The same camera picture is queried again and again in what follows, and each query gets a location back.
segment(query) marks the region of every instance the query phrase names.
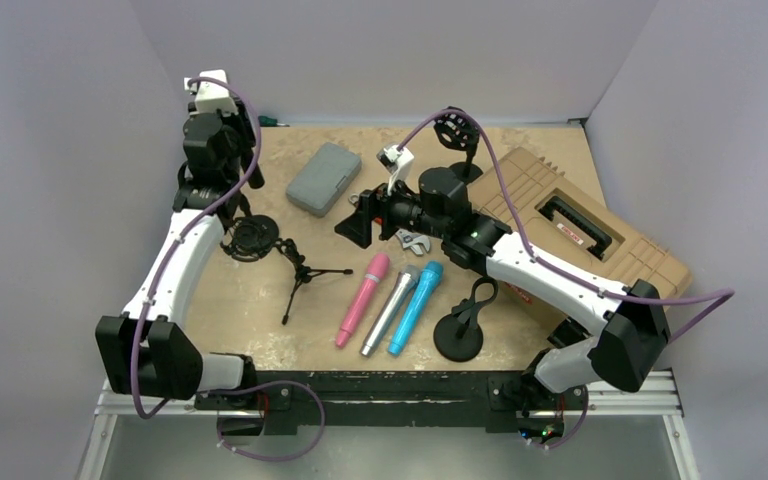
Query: white wall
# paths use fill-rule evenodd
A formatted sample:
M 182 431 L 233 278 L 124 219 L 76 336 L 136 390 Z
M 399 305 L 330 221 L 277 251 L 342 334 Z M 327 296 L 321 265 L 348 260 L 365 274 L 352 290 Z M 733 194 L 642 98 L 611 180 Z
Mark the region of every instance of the white wall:
M 131 0 L 169 78 L 226 68 L 291 123 L 593 110 L 655 0 Z
M 127 2 L 0 1 L 0 479 L 73 478 L 184 113 Z
M 702 478 L 768 478 L 768 2 L 661 0 L 587 133 L 609 206 L 737 289 L 669 359 Z

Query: red label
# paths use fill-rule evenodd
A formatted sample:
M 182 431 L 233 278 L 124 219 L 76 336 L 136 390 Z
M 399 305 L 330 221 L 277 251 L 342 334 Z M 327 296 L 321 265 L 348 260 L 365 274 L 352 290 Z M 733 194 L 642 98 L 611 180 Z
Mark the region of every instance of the red label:
M 559 223 L 558 228 L 560 228 L 562 232 L 566 233 L 567 236 L 570 237 L 575 243 L 579 245 L 584 244 L 584 240 L 582 240 L 581 237 L 576 235 L 575 232 L 567 228 L 563 223 Z
M 531 305 L 531 297 L 528 296 L 527 293 L 525 293 L 525 290 L 515 287 L 511 285 L 510 283 L 506 284 L 507 286 L 511 287 L 511 290 L 514 291 L 514 293 L 517 294 L 517 296 L 525 301 L 525 303 Z

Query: blue microphone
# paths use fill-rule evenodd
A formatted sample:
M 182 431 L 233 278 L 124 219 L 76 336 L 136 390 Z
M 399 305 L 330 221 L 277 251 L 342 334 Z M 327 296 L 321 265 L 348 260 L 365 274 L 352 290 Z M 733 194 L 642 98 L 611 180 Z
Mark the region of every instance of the blue microphone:
M 440 265 L 438 262 L 428 262 L 428 265 L 422 270 L 416 292 L 414 292 L 408 308 L 405 309 L 405 314 L 402 315 L 402 320 L 399 322 L 399 328 L 396 329 L 396 333 L 393 335 L 393 340 L 390 341 L 390 348 L 387 351 L 391 354 L 398 356 L 402 353 L 402 349 L 408 343 L 408 339 L 411 333 L 413 333 L 413 328 L 416 326 L 419 316 L 425 309 L 425 304 L 428 303 L 428 297 L 431 296 L 437 285 L 440 285 L 442 277 L 443 265 Z

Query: silver microphone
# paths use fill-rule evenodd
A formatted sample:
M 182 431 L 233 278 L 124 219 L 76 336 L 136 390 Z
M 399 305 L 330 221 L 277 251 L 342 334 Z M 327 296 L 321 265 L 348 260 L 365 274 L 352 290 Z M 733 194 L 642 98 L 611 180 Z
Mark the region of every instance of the silver microphone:
M 375 323 L 372 324 L 372 328 L 370 328 L 369 333 L 366 334 L 366 339 L 363 341 L 363 347 L 360 349 L 361 355 L 364 357 L 371 355 L 378 346 L 378 343 L 381 342 L 381 339 L 384 338 L 384 334 L 387 333 L 387 329 L 390 328 L 390 323 L 402 307 L 402 303 L 408 297 L 410 291 L 416 288 L 416 282 L 419 280 L 419 273 L 419 269 L 413 265 L 407 265 L 401 272 L 399 272 L 399 276 L 396 277 L 396 285 L 393 287 L 393 291 L 390 292 L 390 296 L 387 297 L 387 301 L 384 302 L 384 306 L 381 307 L 381 311 L 378 313 Z

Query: toolbox handle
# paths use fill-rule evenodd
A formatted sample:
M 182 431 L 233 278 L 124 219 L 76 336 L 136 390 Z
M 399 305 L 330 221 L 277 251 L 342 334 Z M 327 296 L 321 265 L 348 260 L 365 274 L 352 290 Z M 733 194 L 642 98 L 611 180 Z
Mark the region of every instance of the toolbox handle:
M 555 195 L 546 202 L 545 205 L 540 207 L 541 215 L 553 220 L 554 213 L 557 210 L 558 213 L 563 215 L 564 218 L 572 222 L 573 225 L 581 229 L 587 236 L 596 242 L 595 245 L 587 247 L 587 251 L 593 254 L 594 257 L 599 260 L 604 259 L 605 250 L 611 246 L 611 236 L 605 233 L 602 229 L 596 226 L 595 223 L 588 220 L 584 215 L 578 213 L 567 202 L 563 201 L 561 197 Z

